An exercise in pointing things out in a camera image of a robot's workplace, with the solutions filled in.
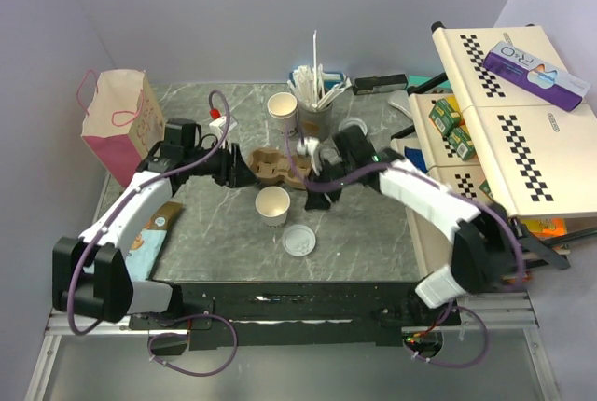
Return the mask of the white plastic cup lid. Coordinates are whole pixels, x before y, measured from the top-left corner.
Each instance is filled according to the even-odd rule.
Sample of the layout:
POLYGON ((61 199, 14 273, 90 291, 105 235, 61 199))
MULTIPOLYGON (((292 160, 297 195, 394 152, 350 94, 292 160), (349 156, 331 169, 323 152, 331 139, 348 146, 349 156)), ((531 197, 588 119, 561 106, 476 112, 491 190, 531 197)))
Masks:
POLYGON ((282 245, 291 256, 307 256, 316 246, 316 236, 308 226, 292 225, 284 231, 282 245))

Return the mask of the white paper cup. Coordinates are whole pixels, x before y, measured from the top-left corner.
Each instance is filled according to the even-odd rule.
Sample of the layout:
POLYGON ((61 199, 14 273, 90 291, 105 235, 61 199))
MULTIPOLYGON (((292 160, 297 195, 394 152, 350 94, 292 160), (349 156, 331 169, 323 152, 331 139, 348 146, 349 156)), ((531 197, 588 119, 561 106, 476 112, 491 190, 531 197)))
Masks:
POLYGON ((290 196, 281 187, 265 187, 257 193, 255 206, 266 226, 278 228, 286 222, 290 196))

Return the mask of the grey straw holder cup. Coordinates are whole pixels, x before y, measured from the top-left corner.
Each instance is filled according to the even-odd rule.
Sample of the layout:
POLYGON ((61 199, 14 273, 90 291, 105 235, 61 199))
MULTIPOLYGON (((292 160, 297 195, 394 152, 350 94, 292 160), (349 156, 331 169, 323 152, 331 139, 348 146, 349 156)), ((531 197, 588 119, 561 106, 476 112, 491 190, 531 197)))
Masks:
POLYGON ((298 100, 298 134, 301 137, 315 137, 325 141, 332 129, 332 110, 333 104, 323 110, 314 111, 298 100))

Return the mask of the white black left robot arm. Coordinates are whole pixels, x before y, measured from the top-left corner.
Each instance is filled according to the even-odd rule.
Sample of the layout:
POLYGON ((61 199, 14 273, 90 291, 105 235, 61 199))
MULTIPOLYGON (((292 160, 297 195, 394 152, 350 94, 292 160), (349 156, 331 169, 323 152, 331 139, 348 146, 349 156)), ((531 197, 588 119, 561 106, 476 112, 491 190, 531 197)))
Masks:
POLYGON ((190 119, 170 119, 163 140, 149 149, 117 201, 77 237, 56 242, 52 250, 55 310, 110 323, 144 313, 165 328, 182 322, 185 306, 180 286, 148 278, 133 281, 125 255, 151 216, 189 178, 208 176, 229 188, 257 183, 238 144, 221 140, 205 148, 196 142, 200 131, 190 119))

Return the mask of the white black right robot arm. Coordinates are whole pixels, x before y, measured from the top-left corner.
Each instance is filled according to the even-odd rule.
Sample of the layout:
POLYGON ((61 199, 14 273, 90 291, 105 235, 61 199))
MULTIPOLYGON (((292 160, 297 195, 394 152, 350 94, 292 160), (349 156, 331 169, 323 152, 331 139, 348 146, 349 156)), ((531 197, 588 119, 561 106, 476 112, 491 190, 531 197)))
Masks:
POLYGON ((298 154, 309 157, 312 164, 304 182, 307 209, 328 209, 343 189, 358 183, 402 203, 451 244, 449 263, 422 278, 415 287, 417 296, 408 301, 407 311, 414 323, 430 324, 440 306, 455 298, 501 288, 502 278, 510 272, 516 274, 516 283, 522 282, 525 262, 521 245, 501 205, 485 205, 462 196, 394 149, 376 149, 358 127, 338 132, 333 142, 340 155, 337 163, 322 158, 318 139, 298 141, 298 154))

